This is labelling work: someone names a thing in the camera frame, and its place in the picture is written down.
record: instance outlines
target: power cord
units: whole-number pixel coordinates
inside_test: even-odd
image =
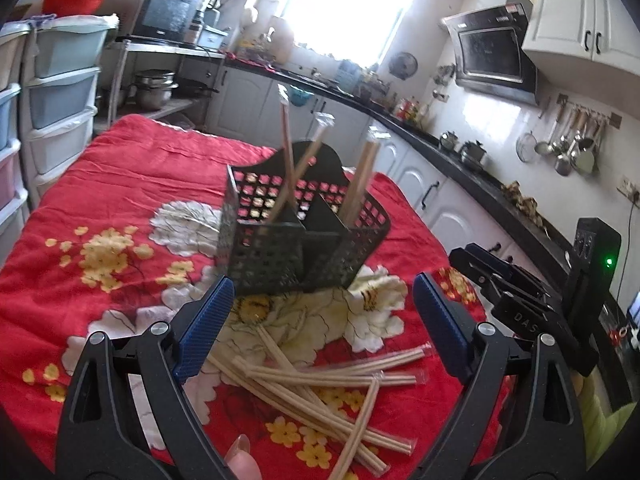
[[[631,252],[631,218],[634,214],[634,209],[636,208],[636,204],[638,200],[640,200],[640,192],[636,191],[633,193],[633,200],[631,204],[631,211],[629,212],[629,222],[626,228],[626,255],[625,255],[625,263],[622,265],[622,276],[620,276],[620,282],[618,283],[618,293],[616,294],[616,303],[620,299],[620,289],[622,289],[622,282],[625,279],[625,270],[626,270],[626,261],[629,259],[629,253]]]

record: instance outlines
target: cabinet door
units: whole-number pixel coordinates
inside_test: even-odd
[[[335,126],[324,136],[324,143],[335,150],[344,166],[356,166],[366,140],[369,116],[329,100],[322,103],[320,111],[335,118]]]
[[[446,179],[447,177],[436,170],[420,153],[408,148],[394,181],[411,207],[423,215],[435,200]]]
[[[595,33],[594,61],[640,75],[640,32],[620,0],[596,0]]]
[[[382,129],[379,123],[376,123],[376,126],[378,129]],[[411,147],[409,143],[402,140],[398,134],[393,132],[388,133],[390,138],[380,142],[380,150],[373,171],[384,173],[394,182],[397,182],[396,176],[401,167],[402,160]]]
[[[594,25],[595,0],[536,0],[522,47],[591,59]]]
[[[291,140],[305,140],[314,122],[314,106],[318,104],[318,97],[312,96],[304,106],[289,105],[289,129]],[[280,90],[278,82],[274,81],[264,102],[262,114],[258,120],[255,142],[252,144],[282,147],[282,117],[280,115]]]
[[[210,133],[252,142],[271,79],[233,68],[225,69],[220,94],[213,97],[207,117]]]
[[[512,242],[492,216],[451,179],[441,186],[423,220],[447,254],[476,243],[485,249],[495,247],[495,254],[502,256]]]

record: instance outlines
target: white cabinet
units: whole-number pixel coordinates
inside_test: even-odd
[[[378,130],[384,131],[386,128],[380,123],[374,122],[374,126]],[[380,140],[380,150],[373,171],[384,173],[386,176],[396,182],[396,174],[398,173],[402,160],[407,154],[411,146],[405,140],[402,140],[398,134],[388,132],[389,138]]]
[[[289,129],[291,140],[305,140],[314,122],[314,108],[318,108],[319,98],[313,96],[304,106],[289,105]],[[255,135],[250,139],[257,146],[282,147],[282,117],[280,115],[280,90],[274,81],[262,108]]]
[[[640,31],[620,0],[596,0],[593,60],[640,75]]]
[[[212,98],[207,114],[207,131],[253,143],[271,79],[233,68],[224,70],[220,93]]]
[[[322,103],[320,111],[335,118],[335,126],[324,136],[324,143],[335,150],[344,166],[356,166],[366,141],[369,116],[330,100]]]
[[[523,48],[591,59],[595,0],[536,0]]]
[[[409,148],[393,177],[407,202],[418,214],[428,210],[447,177],[436,170],[420,153]]]
[[[554,86],[640,119],[640,32],[620,0],[536,0],[522,49]]]
[[[422,219],[447,254],[476,243],[488,250],[497,248],[495,254],[502,256],[512,241],[492,216],[451,179],[438,190]]]

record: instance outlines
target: electrical outlet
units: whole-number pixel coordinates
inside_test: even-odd
[[[626,176],[623,176],[620,179],[620,183],[618,184],[618,191],[622,193],[628,200],[631,202],[634,201],[634,194],[640,191],[640,188],[631,182]],[[640,200],[636,202],[636,206],[640,207]]]

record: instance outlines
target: divided basket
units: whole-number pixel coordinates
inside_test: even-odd
[[[297,163],[310,141],[293,144]],[[349,186],[340,158],[323,144],[304,180],[296,184],[297,207],[283,208],[267,224],[284,183],[284,151],[254,166],[228,166],[216,265],[238,296],[294,290],[347,288],[391,227],[388,214],[369,193],[355,225],[339,220]]]

